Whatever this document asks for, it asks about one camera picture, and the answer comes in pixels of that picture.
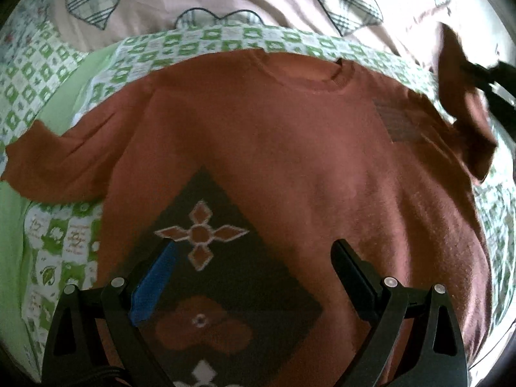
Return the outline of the pink quilt with hearts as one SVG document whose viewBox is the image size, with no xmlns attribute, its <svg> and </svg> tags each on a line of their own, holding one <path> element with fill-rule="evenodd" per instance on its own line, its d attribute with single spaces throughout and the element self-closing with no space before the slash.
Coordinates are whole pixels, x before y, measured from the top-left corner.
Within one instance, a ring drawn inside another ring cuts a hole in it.
<svg viewBox="0 0 516 387">
<path fill-rule="evenodd" d="M 255 23 L 350 38 L 393 53 L 451 0 L 51 0 L 61 38 L 94 51 L 123 38 L 188 26 Z"/>
</svg>

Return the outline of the rust orange patterned sweater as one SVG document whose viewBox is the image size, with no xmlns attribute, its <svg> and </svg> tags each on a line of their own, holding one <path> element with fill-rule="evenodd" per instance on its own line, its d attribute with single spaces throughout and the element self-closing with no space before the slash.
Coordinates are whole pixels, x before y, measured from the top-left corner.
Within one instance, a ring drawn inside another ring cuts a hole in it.
<svg viewBox="0 0 516 387">
<path fill-rule="evenodd" d="M 37 203 L 98 203 L 90 287 L 163 241 L 178 262 L 137 325 L 171 386 L 337 386 L 371 326 L 332 261 L 344 239 L 381 276 L 447 288 L 467 368 L 491 325 L 473 195 L 497 147 L 457 36 L 441 30 L 437 103 L 350 60 L 261 48 L 134 80 L 63 134 L 44 122 L 2 174 Z"/>
</svg>

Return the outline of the green checkered bed sheet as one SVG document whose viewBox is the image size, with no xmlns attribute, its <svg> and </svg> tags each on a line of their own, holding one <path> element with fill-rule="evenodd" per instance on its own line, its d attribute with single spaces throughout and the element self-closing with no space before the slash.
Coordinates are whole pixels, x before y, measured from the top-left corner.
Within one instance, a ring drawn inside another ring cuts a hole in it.
<svg viewBox="0 0 516 387">
<path fill-rule="evenodd" d="M 436 98 L 432 73 L 391 53 L 352 41 L 279 26 L 216 25 L 125 38 L 92 53 L 75 51 L 50 24 L 1 67 L 1 143 L 13 143 L 37 119 L 57 132 L 131 80 L 204 53 L 263 48 L 321 59 L 349 59 Z M 475 188 L 491 256 L 491 332 L 471 367 L 479 382 L 515 330 L 515 184 L 512 139 L 500 124 L 490 173 Z M 21 366 L 39 376 L 45 336 L 63 282 L 90 287 L 96 269 L 98 203 L 49 205 L 1 187 L 1 331 Z"/>
</svg>

